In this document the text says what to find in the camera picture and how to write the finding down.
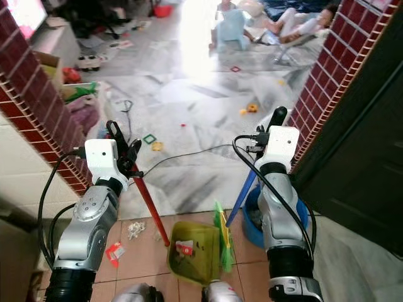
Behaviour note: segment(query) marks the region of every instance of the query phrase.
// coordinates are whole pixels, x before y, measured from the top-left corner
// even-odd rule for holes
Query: green broom bristles
[[[215,202],[214,225],[220,229],[221,266],[224,272],[230,272],[234,264],[234,251],[229,229],[225,226],[226,220],[221,204]]]

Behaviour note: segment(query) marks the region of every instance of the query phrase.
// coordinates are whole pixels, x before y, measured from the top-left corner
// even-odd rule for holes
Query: blue bucket
[[[252,209],[258,209],[258,197],[260,194],[260,187],[256,186],[248,195],[245,201],[245,205],[242,208],[242,212],[244,214],[244,223],[243,223],[243,229],[244,233],[246,235],[246,238],[255,244],[256,246],[264,249],[264,239],[263,239],[263,232],[258,230],[258,228],[255,227],[253,224],[252,220],[250,219],[248,215],[248,210]],[[297,213],[298,216],[301,219],[302,225],[306,229],[308,227],[308,209],[304,205],[304,203],[298,199],[297,203]]]

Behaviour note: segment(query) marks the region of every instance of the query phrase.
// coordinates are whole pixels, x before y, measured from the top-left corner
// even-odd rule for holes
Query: tv screen
[[[6,0],[6,2],[24,37],[31,38],[46,18],[41,0]]]

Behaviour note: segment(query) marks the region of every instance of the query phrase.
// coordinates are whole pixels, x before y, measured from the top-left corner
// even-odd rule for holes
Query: blue pole
[[[228,217],[227,223],[225,224],[225,226],[227,228],[231,225],[232,220],[234,220],[235,215],[238,213],[238,210],[241,207],[242,202],[245,200],[247,192],[251,188],[252,183],[254,182],[255,178],[256,178],[256,173],[253,172],[252,170],[250,170],[249,174],[247,175],[247,178],[245,180],[245,183],[238,195],[237,201],[235,202],[234,208],[232,209],[232,212]]]

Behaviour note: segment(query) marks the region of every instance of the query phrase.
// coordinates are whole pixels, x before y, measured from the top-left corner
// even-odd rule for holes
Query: red brick wall
[[[0,110],[50,165],[56,163],[61,153],[84,144],[81,128],[41,69],[3,0],[0,0]],[[65,160],[58,172],[80,195],[91,183],[91,174],[83,160]]]
[[[288,120],[300,130],[300,160],[361,69],[399,0],[343,0],[305,87]]]

